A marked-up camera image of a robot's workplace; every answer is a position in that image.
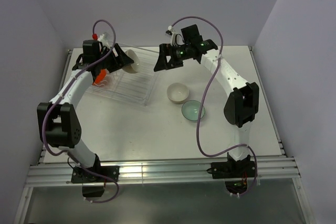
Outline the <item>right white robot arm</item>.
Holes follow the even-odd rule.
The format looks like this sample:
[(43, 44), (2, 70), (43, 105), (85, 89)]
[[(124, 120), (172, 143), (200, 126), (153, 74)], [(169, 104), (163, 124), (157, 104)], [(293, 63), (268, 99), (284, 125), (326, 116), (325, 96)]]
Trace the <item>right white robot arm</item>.
[(188, 59), (196, 60), (223, 87), (227, 100), (224, 105), (224, 117), (234, 127), (234, 138), (231, 147), (225, 150), (233, 159), (227, 164), (228, 173), (234, 177), (245, 171), (244, 159), (252, 151), (249, 149), (249, 132), (251, 123), (259, 110), (259, 86), (248, 82), (222, 57), (223, 49), (211, 39), (203, 39), (197, 25), (181, 30), (183, 43), (177, 43), (178, 33), (169, 26), (166, 34), (171, 37), (168, 44), (159, 45), (159, 56), (154, 71), (180, 68)]

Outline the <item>white orange bowl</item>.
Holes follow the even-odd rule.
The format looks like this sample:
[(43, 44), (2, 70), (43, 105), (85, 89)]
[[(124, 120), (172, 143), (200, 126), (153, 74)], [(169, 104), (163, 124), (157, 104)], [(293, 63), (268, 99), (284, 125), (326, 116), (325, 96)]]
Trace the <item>white orange bowl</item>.
[(99, 87), (99, 88), (103, 88), (103, 87), (107, 87), (111, 82), (111, 78), (109, 76), (105, 76), (101, 81), (99, 82), (94, 82), (92, 85), (94, 87)]

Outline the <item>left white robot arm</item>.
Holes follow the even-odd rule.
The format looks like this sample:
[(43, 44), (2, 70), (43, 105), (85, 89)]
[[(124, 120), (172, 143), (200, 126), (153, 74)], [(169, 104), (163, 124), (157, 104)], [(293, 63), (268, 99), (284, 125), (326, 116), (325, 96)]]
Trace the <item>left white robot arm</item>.
[(112, 73), (134, 63), (118, 44), (85, 40), (68, 81), (54, 98), (37, 106), (40, 139), (46, 150), (52, 156), (67, 154), (91, 182), (101, 178), (102, 168), (98, 155), (81, 138), (76, 108), (102, 70)]

